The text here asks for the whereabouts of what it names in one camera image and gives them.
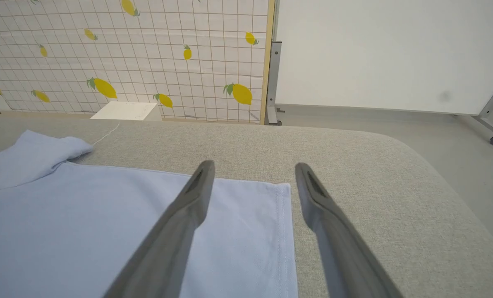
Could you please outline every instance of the green leaf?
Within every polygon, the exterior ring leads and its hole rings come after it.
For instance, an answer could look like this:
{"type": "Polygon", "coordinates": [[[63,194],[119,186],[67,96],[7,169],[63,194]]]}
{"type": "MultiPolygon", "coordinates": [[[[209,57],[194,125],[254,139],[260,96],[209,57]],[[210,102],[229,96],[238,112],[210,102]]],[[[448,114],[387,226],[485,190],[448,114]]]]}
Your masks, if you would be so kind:
{"type": "Polygon", "coordinates": [[[228,85],[228,95],[231,96],[232,95],[232,91],[234,91],[234,83],[231,83],[230,85],[228,85]]]}
{"type": "Polygon", "coordinates": [[[86,85],[88,85],[92,89],[96,89],[96,83],[94,82],[94,78],[86,80],[86,85]]]}

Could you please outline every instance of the light blue t-shirt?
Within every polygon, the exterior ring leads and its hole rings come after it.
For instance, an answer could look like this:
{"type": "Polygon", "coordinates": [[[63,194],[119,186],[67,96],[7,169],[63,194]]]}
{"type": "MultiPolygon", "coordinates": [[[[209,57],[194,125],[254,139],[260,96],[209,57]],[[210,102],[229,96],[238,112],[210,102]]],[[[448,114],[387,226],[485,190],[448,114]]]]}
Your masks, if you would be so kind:
{"type": "MultiPolygon", "coordinates": [[[[0,298],[103,296],[189,179],[67,161],[92,149],[28,130],[0,152],[0,298]]],[[[290,185],[215,179],[180,296],[297,297],[290,185]]]]}

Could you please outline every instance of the wall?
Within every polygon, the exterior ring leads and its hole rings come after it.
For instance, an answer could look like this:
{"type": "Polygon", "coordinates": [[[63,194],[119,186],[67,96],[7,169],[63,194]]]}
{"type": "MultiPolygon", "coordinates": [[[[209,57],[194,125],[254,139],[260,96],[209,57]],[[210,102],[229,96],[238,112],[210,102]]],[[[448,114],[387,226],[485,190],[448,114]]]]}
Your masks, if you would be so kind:
{"type": "Polygon", "coordinates": [[[159,102],[165,118],[259,123],[267,11],[268,0],[0,0],[0,89],[21,111],[159,102]]]}
{"type": "Polygon", "coordinates": [[[276,103],[478,114],[493,0],[280,0],[276,103]]]}

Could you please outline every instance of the white panel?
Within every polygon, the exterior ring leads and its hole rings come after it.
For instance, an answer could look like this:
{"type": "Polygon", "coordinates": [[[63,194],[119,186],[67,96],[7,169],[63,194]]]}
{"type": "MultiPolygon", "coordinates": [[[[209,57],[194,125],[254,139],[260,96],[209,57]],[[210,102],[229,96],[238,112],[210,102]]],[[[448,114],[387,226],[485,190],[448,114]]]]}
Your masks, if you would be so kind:
{"type": "Polygon", "coordinates": [[[493,94],[493,0],[281,0],[277,28],[278,103],[475,115],[493,94]]]}
{"type": "Polygon", "coordinates": [[[111,101],[90,119],[144,120],[156,106],[156,103],[111,101]]]}

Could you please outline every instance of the white cable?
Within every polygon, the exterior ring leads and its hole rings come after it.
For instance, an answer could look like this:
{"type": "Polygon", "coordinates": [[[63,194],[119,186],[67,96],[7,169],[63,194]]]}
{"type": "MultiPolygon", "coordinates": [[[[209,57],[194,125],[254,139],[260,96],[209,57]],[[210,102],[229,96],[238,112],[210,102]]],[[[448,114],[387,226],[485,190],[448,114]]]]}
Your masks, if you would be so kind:
{"type": "Polygon", "coordinates": [[[95,143],[92,144],[92,147],[94,147],[97,143],[99,143],[99,141],[103,140],[106,136],[112,134],[114,132],[114,130],[116,130],[118,128],[118,126],[120,126],[120,122],[119,121],[118,121],[118,125],[116,125],[116,127],[113,130],[111,130],[108,134],[106,134],[103,137],[101,137],[101,139],[95,141],[95,143]]]}

